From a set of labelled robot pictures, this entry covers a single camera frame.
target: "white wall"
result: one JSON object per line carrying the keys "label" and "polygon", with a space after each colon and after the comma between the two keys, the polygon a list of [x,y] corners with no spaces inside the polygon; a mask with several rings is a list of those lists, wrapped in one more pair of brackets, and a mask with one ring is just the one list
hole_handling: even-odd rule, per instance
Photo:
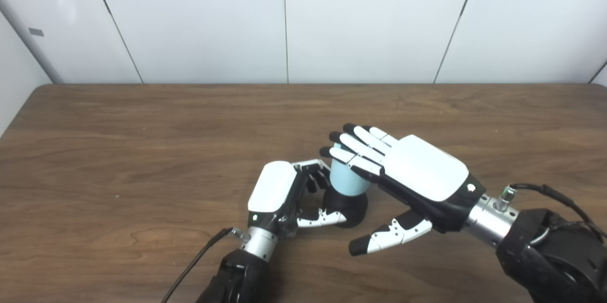
{"label": "white wall", "polygon": [[141,82],[103,0],[0,0],[0,9],[55,81]]}
{"label": "white wall", "polygon": [[0,136],[32,91],[48,76],[0,14]]}
{"label": "white wall", "polygon": [[106,0],[145,83],[285,83],[284,0]]}
{"label": "white wall", "polygon": [[291,83],[432,83],[464,0],[286,0]]}
{"label": "white wall", "polygon": [[604,67],[596,78],[592,81],[592,84],[600,84],[607,87],[607,67]]}
{"label": "white wall", "polygon": [[607,55],[607,0],[468,0],[438,83],[587,83]]}

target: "wooden table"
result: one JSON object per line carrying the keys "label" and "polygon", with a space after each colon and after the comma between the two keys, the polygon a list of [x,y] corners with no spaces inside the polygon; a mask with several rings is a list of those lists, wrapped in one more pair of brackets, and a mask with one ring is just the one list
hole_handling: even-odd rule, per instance
{"label": "wooden table", "polygon": [[[246,227],[265,163],[317,158],[347,122],[426,139],[491,195],[551,184],[607,228],[598,85],[47,85],[0,139],[0,301],[160,301],[210,236]],[[531,301],[464,232],[350,257],[350,239],[406,209],[368,194],[358,227],[279,243],[271,302]],[[515,206],[575,217],[535,193]],[[192,303],[237,245],[217,243],[172,302]]]}

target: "robotic hand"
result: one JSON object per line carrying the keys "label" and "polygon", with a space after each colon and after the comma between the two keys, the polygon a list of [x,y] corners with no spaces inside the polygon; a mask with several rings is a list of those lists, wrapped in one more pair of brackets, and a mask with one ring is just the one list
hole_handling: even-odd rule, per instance
{"label": "robotic hand", "polygon": [[[371,234],[352,240],[357,256],[429,232],[468,231],[496,249],[505,274],[524,286],[536,303],[604,302],[607,299],[605,235],[573,200],[548,186],[511,184],[499,198],[466,165],[422,139],[395,139],[378,128],[345,124],[332,132],[342,147],[321,156],[347,165],[360,177],[410,206],[411,210]],[[567,221],[547,209],[509,206],[517,189],[538,191],[573,208],[584,221]]]}
{"label": "robotic hand", "polygon": [[[341,187],[332,186],[335,178]],[[306,188],[316,192],[316,185],[325,189],[322,207],[301,208]],[[338,165],[331,171],[322,160],[265,165],[249,198],[248,232],[231,230],[241,239],[240,248],[223,258],[217,275],[196,303],[262,301],[270,281],[269,260],[278,240],[293,237],[298,227],[357,225],[367,210],[368,185],[347,167]]]}

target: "black cable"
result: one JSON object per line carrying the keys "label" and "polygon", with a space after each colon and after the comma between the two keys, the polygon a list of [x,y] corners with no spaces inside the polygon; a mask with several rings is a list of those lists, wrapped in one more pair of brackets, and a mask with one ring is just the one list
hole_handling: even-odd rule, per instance
{"label": "black cable", "polygon": [[603,237],[607,238],[607,233],[605,233],[603,230],[601,230],[594,223],[594,221],[592,221],[592,219],[590,219],[588,214],[586,214],[586,212],[584,212],[584,210],[582,208],[580,208],[577,204],[575,204],[574,200],[572,200],[567,195],[564,195],[563,193],[557,191],[556,189],[553,189],[552,187],[550,187],[546,184],[543,184],[541,186],[538,186],[537,184],[511,184],[510,188],[537,191],[538,193],[540,193],[542,195],[546,195],[546,196],[550,197],[551,199],[557,200],[558,202],[560,202],[560,203],[564,204],[565,206],[574,210],[577,213],[577,215],[579,215],[579,217],[581,217],[581,219],[583,219],[584,223],[586,224],[586,226],[588,226],[590,231],[592,231],[597,236],[598,240],[603,242]]}
{"label": "black cable", "polygon": [[232,232],[233,229],[234,229],[233,227],[224,228],[223,230],[219,231],[219,233],[215,234],[215,236],[213,238],[211,238],[211,240],[209,240],[209,242],[206,243],[206,245],[204,245],[204,247],[200,250],[200,252],[190,262],[188,267],[186,267],[184,272],[182,272],[182,274],[179,275],[179,277],[173,283],[171,288],[169,288],[169,291],[165,294],[165,297],[162,299],[162,301],[160,301],[160,303],[166,303],[167,301],[169,301],[169,298],[171,298],[171,295],[173,294],[173,292],[175,292],[175,289],[179,286],[179,284],[186,277],[186,275],[188,275],[189,271],[196,265],[196,263],[200,260],[200,258],[202,258],[204,253],[208,249],[210,249],[211,246],[213,246],[216,242],[218,242],[221,238],[227,236],[230,232]]}

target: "blue cylinder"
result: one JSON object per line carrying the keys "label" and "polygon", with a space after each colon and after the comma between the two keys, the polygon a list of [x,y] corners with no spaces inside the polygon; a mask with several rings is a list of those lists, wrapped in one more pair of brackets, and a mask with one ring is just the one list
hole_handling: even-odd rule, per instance
{"label": "blue cylinder", "polygon": [[354,173],[347,165],[331,161],[331,184],[339,193],[346,196],[361,195],[369,188],[370,182]]}

